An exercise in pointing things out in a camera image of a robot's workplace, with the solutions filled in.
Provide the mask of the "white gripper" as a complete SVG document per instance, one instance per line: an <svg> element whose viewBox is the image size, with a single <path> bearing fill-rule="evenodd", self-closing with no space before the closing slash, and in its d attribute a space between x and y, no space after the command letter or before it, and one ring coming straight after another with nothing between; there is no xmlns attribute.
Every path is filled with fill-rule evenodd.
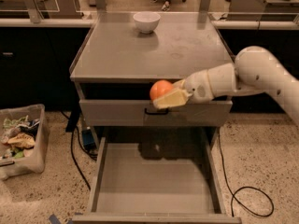
<svg viewBox="0 0 299 224"><path fill-rule="evenodd" d="M173 86L175 88L170 91L152 91L152 103L157 109L186 105L188 100L201 104L214 99L207 70L193 73L185 80L176 81Z"/></svg>

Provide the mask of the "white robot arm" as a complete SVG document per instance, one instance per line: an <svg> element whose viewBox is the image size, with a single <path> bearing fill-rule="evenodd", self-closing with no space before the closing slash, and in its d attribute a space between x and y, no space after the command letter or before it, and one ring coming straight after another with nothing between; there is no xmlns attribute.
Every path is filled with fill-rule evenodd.
<svg viewBox="0 0 299 224"><path fill-rule="evenodd" d="M155 108L165 109L260 93L268 94L299 125L299 80L269 50L257 46L239 51L232 63L195 72L175 83L159 80L149 97Z"/></svg>

